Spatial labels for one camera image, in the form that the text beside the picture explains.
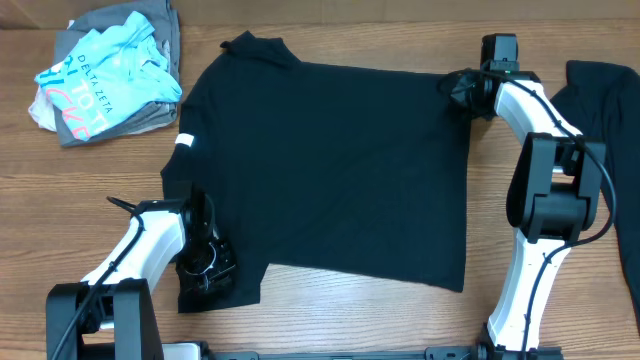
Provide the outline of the black t-shirt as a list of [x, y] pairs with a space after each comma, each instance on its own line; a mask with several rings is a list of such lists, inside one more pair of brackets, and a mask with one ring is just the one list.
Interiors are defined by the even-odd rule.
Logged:
[[464, 286], [470, 123], [441, 76], [315, 64], [279, 38], [222, 44], [182, 105], [163, 190], [212, 200], [236, 265], [182, 280], [183, 313], [256, 304], [271, 264]]

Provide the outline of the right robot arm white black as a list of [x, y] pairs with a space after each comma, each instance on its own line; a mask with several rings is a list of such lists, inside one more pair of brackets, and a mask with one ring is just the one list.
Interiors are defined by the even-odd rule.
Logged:
[[507, 192], [514, 247], [496, 308], [484, 325], [476, 359], [559, 359], [539, 332], [553, 283], [569, 252], [588, 244], [601, 186], [612, 182], [603, 143], [568, 124], [531, 72], [464, 69], [438, 85], [474, 117], [498, 116], [522, 145]]

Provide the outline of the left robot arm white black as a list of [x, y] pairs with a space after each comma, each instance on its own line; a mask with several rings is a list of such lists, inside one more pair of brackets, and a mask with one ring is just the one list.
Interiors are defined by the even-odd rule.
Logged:
[[180, 292], [197, 300], [227, 293], [236, 262], [215, 226], [211, 198], [133, 205], [112, 198], [130, 215], [129, 229], [107, 258], [81, 281], [55, 285], [46, 299], [50, 359], [211, 358], [204, 341], [161, 340], [151, 294], [168, 265]]

